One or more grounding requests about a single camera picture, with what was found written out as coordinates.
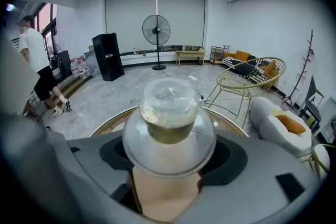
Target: black shorts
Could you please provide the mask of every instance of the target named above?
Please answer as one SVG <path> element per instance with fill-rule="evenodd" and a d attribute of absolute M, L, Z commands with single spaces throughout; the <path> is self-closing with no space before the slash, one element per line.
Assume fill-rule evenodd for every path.
<path fill-rule="evenodd" d="M 38 98 L 41 101 L 44 101 L 50 98 L 49 91 L 51 91 L 53 87 L 56 87 L 57 84 L 50 66 L 42 68 L 38 71 L 38 74 L 40 75 L 40 78 L 34 87 L 34 91 Z"/>

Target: white armchair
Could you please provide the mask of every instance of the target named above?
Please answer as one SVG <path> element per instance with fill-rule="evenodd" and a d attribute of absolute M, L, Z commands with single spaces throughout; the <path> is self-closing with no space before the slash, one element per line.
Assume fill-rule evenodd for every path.
<path fill-rule="evenodd" d="M 293 134 L 288 132 L 280 120 L 273 116 L 273 109 L 282 111 L 278 105 L 273 104 L 266 98 L 258 97 L 253 101 L 250 111 L 251 121 L 254 127 L 258 130 L 261 138 L 278 144 L 296 157 L 310 151 L 311 130 L 305 124 L 303 119 L 289 110 L 283 112 L 291 119 L 300 123 L 306 130 L 302 134 Z"/>

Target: white sneaker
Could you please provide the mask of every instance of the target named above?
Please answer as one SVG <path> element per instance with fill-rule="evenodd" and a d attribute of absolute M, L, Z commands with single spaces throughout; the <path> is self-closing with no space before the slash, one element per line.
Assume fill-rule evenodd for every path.
<path fill-rule="evenodd" d="M 59 110 L 54 112 L 53 117 L 56 118 L 56 117 L 60 116 L 62 113 L 63 113 L 63 109 L 59 109 Z"/>
<path fill-rule="evenodd" d="M 63 111 L 67 111 L 67 110 L 69 110 L 71 108 L 71 106 L 70 106 L 70 102 L 69 102 L 69 100 L 67 100 L 67 102 L 64 104 L 63 103 L 63 105 L 61 106 L 61 109 L 63 110 Z"/>

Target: ceiling light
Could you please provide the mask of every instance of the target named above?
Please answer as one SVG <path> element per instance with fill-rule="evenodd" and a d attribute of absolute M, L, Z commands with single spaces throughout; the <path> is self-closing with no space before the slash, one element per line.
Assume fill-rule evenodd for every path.
<path fill-rule="evenodd" d="M 7 4 L 6 10 L 8 12 L 11 12 L 14 9 L 14 5 L 13 4 Z"/>

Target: black chair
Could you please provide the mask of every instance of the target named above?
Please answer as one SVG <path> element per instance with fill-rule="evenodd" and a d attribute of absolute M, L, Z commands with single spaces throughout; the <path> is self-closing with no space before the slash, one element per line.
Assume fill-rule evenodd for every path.
<path fill-rule="evenodd" d="M 311 127 L 311 129 L 313 130 L 313 128 L 319 123 L 321 122 L 321 114 L 320 111 L 318 109 L 318 106 L 320 103 L 318 104 L 318 106 L 315 106 L 312 102 L 314 101 L 315 97 L 313 97 L 311 100 L 310 98 L 317 93 L 318 95 L 322 96 L 322 99 L 324 98 L 324 95 L 316 88 L 315 85 L 315 80 L 314 80 L 314 76 L 311 77 L 310 80 L 310 85 L 309 85 L 309 89 L 308 89 L 308 93 L 307 96 L 304 100 L 304 103 L 302 104 L 302 106 L 300 107 L 300 109 L 298 110 L 297 114 L 299 115 L 299 117 L 302 117 L 305 112 L 308 110 L 309 113 L 314 117 L 315 119 L 315 123 L 313 124 L 313 126 Z"/>

